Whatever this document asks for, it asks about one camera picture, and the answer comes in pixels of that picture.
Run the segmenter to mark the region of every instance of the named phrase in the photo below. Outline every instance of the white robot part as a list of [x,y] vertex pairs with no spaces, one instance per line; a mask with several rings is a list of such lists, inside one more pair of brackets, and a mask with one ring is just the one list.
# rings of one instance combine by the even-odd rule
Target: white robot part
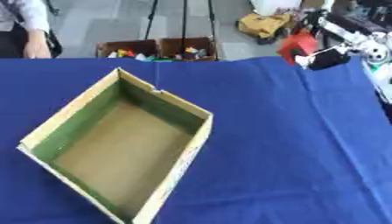
[[370,40],[362,56],[368,64],[379,66],[390,61],[390,50],[386,45]]

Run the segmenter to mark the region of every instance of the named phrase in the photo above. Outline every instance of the wooden crate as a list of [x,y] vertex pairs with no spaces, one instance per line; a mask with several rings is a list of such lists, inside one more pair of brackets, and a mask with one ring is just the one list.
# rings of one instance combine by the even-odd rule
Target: wooden crate
[[154,39],[146,39],[99,43],[96,47],[95,56],[97,58],[107,58],[112,52],[117,52],[119,49],[132,50],[134,53],[142,53],[146,57],[159,55],[157,42]]
[[203,108],[116,69],[18,149],[113,221],[144,224],[165,203],[212,123]]
[[[207,56],[204,59],[185,59],[185,61],[213,61],[215,50],[210,38],[186,38],[185,47],[191,46],[198,50],[206,49]],[[174,58],[176,54],[182,53],[182,38],[162,38],[159,41],[160,56]]]

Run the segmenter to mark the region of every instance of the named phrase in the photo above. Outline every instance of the yellow object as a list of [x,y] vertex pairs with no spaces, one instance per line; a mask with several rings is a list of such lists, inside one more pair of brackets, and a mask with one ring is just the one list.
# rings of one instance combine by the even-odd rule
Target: yellow object
[[124,57],[124,55],[125,55],[126,52],[127,52],[127,51],[122,50],[122,49],[118,50],[118,51],[117,51],[117,58],[122,58],[122,57]]
[[250,13],[239,20],[238,29],[252,36],[266,39],[273,36],[279,28],[288,24],[290,20],[291,15],[287,13],[270,17]]

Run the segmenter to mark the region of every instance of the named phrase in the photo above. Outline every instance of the floor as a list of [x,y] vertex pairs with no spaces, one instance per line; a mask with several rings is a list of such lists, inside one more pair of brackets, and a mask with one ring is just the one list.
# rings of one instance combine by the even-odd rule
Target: floor
[[[62,58],[95,56],[98,42],[142,39],[153,0],[52,0],[61,9],[50,18],[65,51]],[[189,37],[210,36],[207,0],[188,0]],[[248,0],[213,0],[217,19],[220,58],[240,60],[277,55],[279,41],[259,46],[238,32],[235,21],[252,11]],[[181,35],[183,0],[161,0],[150,37],[178,38]]]

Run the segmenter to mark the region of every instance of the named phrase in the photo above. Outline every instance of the blue fabric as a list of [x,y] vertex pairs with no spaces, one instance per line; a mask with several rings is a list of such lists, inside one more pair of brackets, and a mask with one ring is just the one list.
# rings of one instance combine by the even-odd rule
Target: blue fabric
[[115,67],[214,112],[213,133],[157,224],[392,223],[391,127],[361,63],[1,60],[0,223],[111,223],[15,150]]

